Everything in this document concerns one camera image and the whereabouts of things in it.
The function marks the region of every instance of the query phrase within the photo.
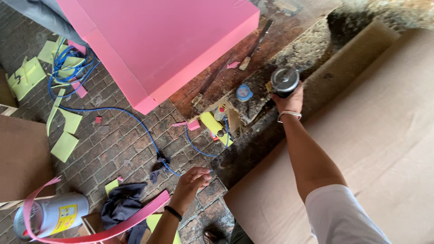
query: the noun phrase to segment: blue cable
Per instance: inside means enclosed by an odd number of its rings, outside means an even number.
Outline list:
[[[82,63],[80,63],[79,65],[77,65],[76,67],[68,67],[68,69],[63,69],[63,70],[70,70],[70,69],[74,69],[75,71],[73,72],[73,74],[72,75],[70,75],[70,76],[68,76],[68,77],[63,77],[63,76],[56,76],[56,74],[59,72],[59,70],[62,68],[62,67],[64,67],[63,66],[63,63],[65,62],[65,59],[67,58],[67,57],[69,57],[69,56],[74,56],[74,57],[80,57],[80,55],[77,53],[77,52],[74,52],[74,51],[72,51],[72,46],[69,46],[68,48],[66,48],[63,52],[61,52],[61,54],[58,56],[57,54],[58,54],[58,52],[59,52],[59,49],[60,49],[60,46],[57,48],[57,51],[56,51],[56,56],[55,56],[55,59],[53,60],[53,66],[52,66],[52,69],[51,69],[51,77],[50,77],[50,79],[49,79],[49,82],[48,82],[48,94],[50,95],[50,98],[53,100],[53,101],[55,101],[55,98],[54,98],[54,96],[55,97],[60,97],[60,98],[64,98],[64,97],[68,97],[68,96],[71,96],[72,94],[74,94],[85,82],[86,82],[86,80],[87,80],[87,78],[89,77],[89,75],[93,72],[93,70],[95,69],[95,67],[96,66],[98,66],[100,63],[101,63],[101,61],[98,61],[98,63],[96,64],[96,65],[94,65],[82,78],[80,78],[80,79],[78,79],[78,80],[76,80],[76,81],[73,81],[73,82],[70,82],[69,80],[70,79],[72,79],[72,78],[74,78],[76,75],[78,75],[79,73],[81,73],[82,71],[83,71],[83,69],[85,68],[85,67],[87,67],[87,66],[89,66],[89,65],[93,65],[93,63],[94,63],[94,61],[95,61],[95,54],[94,54],[94,57],[93,57],[93,59],[91,60],[91,62],[89,62],[89,63],[87,63],[85,66],[82,66],[81,64],[83,64],[86,60],[87,60],[87,58],[89,57],[89,50],[88,50],[88,52],[87,52],[87,55],[86,55],[86,57],[85,57],[85,59],[82,61]],[[72,83],[76,83],[76,82],[79,82],[79,81],[83,81],[83,82],[81,82],[81,84],[73,91],[73,92],[71,92],[70,94],[68,94],[68,95],[64,95],[64,96],[58,96],[58,95],[56,95],[54,92],[53,92],[53,89],[52,89],[52,86],[51,86],[51,83],[52,83],[52,81],[53,81],[53,77],[55,77],[56,78],[56,80],[58,81],[58,82],[60,82],[60,83],[64,83],[64,84],[68,84],[68,85],[70,85],[70,84],[72,84]],[[146,132],[148,133],[148,135],[149,135],[149,137],[151,138],[151,141],[152,141],[152,144],[154,145],[154,147],[155,147],[155,150],[157,151],[157,155],[158,155],[158,157],[160,158],[161,157],[161,154],[160,154],[160,151],[158,150],[158,148],[157,148],[157,145],[155,144],[155,141],[154,141],[154,139],[152,138],[152,136],[151,136],[151,134],[149,133],[149,131],[148,131],[148,128],[146,128],[146,126],[136,117],[136,116],[134,116],[133,114],[131,114],[130,112],[128,112],[128,111],[126,111],[126,110],[124,110],[124,109],[119,109],[119,108],[114,108],[114,107],[106,107],[106,108],[97,108],[97,109],[72,109],[72,108],[68,108],[68,107],[65,107],[65,106],[62,106],[62,105],[59,105],[59,108],[61,108],[61,109],[65,109],[65,110],[69,110],[69,111],[74,111],[74,112],[92,112],[92,111],[99,111],[99,110],[107,110],[107,109],[114,109],[114,110],[118,110],[118,111],[121,111],[121,112],[125,112],[125,113],[127,113],[129,116],[131,116],[131,117],[133,117],[135,120],[137,120],[142,126],[143,126],[143,128],[146,130]],[[229,127],[228,127],[228,124],[227,124],[227,121],[226,121],[226,118],[225,117],[223,117],[223,119],[224,119],[224,123],[226,124],[226,132],[227,132],[227,142],[226,142],[226,148],[227,148],[227,146],[228,146],[228,144],[229,144]],[[194,145],[193,145],[193,143],[191,143],[191,140],[190,140],[190,138],[188,137],[188,134],[187,134],[187,122],[185,123],[185,135],[186,135],[186,137],[187,137],[187,140],[188,140],[188,142],[191,144],[191,146],[194,148],[194,149],[196,149],[198,152],[200,152],[201,154],[204,154],[204,155],[206,155],[206,156],[210,156],[210,157],[217,157],[217,155],[210,155],[210,154],[206,154],[206,153],[204,153],[204,152],[201,152],[199,149],[197,149]],[[165,162],[165,160],[163,160],[162,161],[162,163],[163,163],[163,165],[170,171],[170,172],[172,172],[172,173],[174,173],[175,175],[177,175],[177,176],[181,176],[180,174],[177,174],[175,171],[173,171],[167,164],[166,164],[166,162]]]

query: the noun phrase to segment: hand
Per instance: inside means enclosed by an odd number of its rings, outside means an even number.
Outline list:
[[[281,98],[272,93],[271,99],[276,103],[279,113],[284,110],[291,110],[300,113],[303,106],[303,85],[300,83],[287,98]]]
[[[184,215],[188,206],[192,203],[199,189],[203,189],[210,184],[210,170],[202,167],[193,167],[183,174],[176,186],[169,206],[181,216]]]

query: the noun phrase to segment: white shirt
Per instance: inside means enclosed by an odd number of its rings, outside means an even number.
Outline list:
[[[390,243],[344,185],[315,189],[306,197],[306,210],[319,244]]]

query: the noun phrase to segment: bracelet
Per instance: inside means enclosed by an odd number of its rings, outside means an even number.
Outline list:
[[[295,116],[298,117],[299,120],[300,120],[300,118],[301,118],[301,113],[297,113],[297,112],[294,112],[294,111],[292,111],[292,110],[283,110],[283,111],[279,114],[279,116],[277,117],[277,122],[279,122],[279,123],[283,123],[282,121],[280,121],[280,117],[281,117],[283,114],[292,114],[292,115],[295,115]]]
[[[182,221],[182,216],[181,216],[178,212],[176,212],[176,210],[174,210],[172,207],[165,206],[165,207],[164,207],[164,210],[167,210],[167,211],[169,211],[171,214],[175,215],[175,217],[177,217],[177,218],[179,219],[179,222]]]

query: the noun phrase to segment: yellow label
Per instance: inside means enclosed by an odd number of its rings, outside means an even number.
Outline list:
[[[69,229],[77,218],[77,204],[59,207],[59,221],[51,234]]]

